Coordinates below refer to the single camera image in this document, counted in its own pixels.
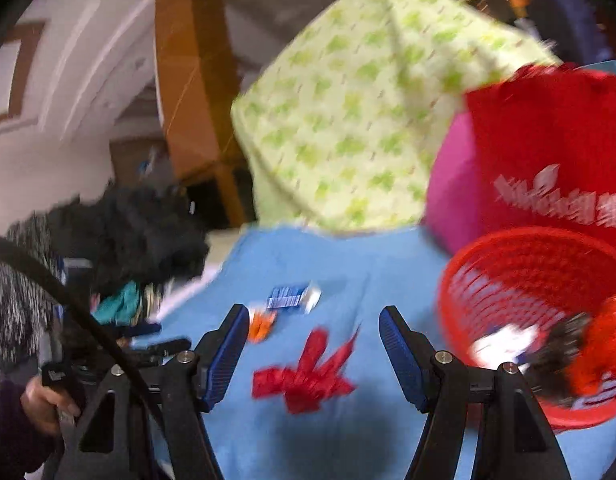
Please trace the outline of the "person's left hand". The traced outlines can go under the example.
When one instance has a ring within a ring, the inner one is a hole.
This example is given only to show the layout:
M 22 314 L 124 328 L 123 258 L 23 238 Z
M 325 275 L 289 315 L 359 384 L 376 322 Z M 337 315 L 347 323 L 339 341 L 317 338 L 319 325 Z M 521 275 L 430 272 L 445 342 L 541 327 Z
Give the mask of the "person's left hand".
M 59 414 L 80 416 L 81 410 L 65 389 L 55 389 L 42 384 L 41 376 L 30 379 L 20 396 L 24 414 L 30 423 L 46 436 L 60 434 Z

